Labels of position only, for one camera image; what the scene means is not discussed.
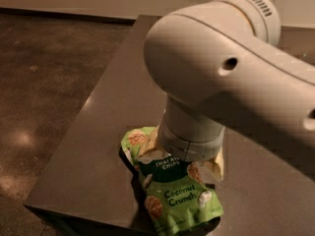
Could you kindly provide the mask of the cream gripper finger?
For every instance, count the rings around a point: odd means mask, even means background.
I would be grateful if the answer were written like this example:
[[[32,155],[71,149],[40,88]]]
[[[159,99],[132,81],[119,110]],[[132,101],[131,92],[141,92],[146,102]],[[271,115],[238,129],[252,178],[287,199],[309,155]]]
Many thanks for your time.
[[[206,161],[199,161],[197,166],[204,182],[221,182],[224,178],[223,151],[220,150],[215,158]]]
[[[167,157],[167,153],[158,145],[158,128],[154,128],[146,140],[141,144],[137,160],[142,163],[151,163]]]

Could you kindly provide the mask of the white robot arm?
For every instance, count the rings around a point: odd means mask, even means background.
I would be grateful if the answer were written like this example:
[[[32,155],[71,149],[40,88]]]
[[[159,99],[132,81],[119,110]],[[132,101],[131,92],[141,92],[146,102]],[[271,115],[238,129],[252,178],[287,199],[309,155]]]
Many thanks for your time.
[[[158,147],[209,160],[229,128],[313,177],[314,69],[279,50],[280,35],[270,0],[214,0],[157,21],[144,61],[167,95]]]

